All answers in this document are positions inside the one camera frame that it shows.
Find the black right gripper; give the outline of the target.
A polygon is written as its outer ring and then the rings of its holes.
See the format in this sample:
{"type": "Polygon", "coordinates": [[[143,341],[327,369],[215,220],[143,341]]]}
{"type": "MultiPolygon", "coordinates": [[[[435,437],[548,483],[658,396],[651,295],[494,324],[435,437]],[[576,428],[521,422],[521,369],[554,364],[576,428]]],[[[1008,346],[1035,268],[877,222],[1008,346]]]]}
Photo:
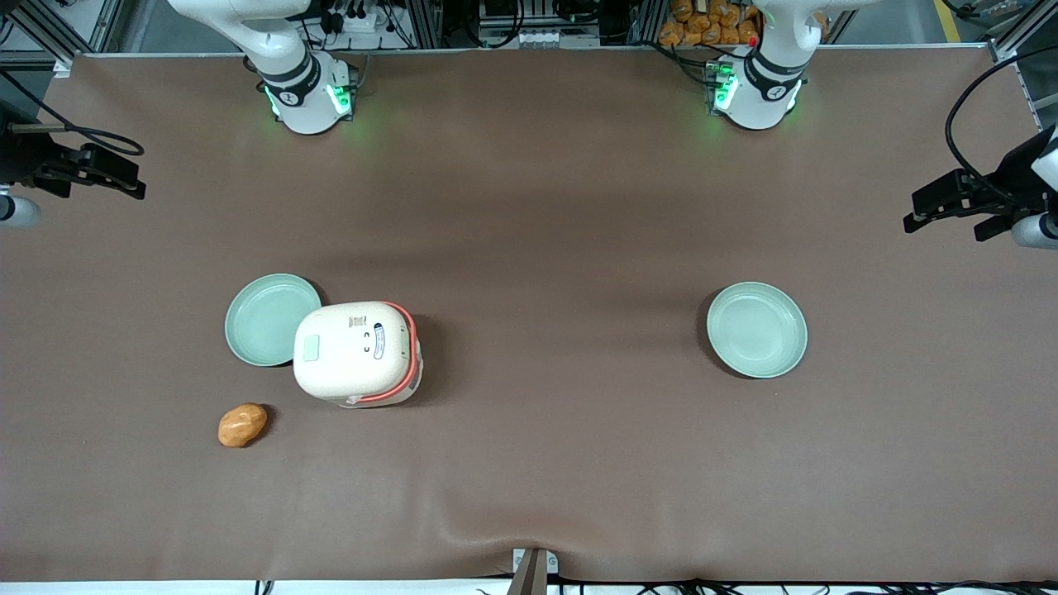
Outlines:
{"type": "Polygon", "coordinates": [[[83,144],[79,168],[73,172],[68,154],[71,148],[55,142],[49,132],[15,132],[15,126],[36,126],[36,118],[2,101],[1,181],[8,186],[19,183],[63,199],[71,198],[74,186],[102,186],[125,193],[142,201],[147,186],[139,180],[139,166],[131,159],[102,147],[83,144]]]}

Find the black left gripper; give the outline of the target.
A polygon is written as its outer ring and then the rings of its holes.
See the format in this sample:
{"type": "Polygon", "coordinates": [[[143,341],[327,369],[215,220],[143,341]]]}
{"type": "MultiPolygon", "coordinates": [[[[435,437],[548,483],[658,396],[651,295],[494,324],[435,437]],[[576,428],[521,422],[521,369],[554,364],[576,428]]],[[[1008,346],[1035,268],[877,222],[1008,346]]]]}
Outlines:
{"type": "MultiPolygon", "coordinates": [[[[1013,148],[1001,159],[989,181],[1008,195],[1008,213],[995,215],[974,226],[975,241],[991,240],[1013,230],[1015,222],[1035,215],[1056,217],[1057,131],[1044,131],[1013,148]]],[[[912,211],[902,218],[904,233],[946,218],[995,214],[995,195],[964,169],[942,174],[911,193],[912,211]]]]}

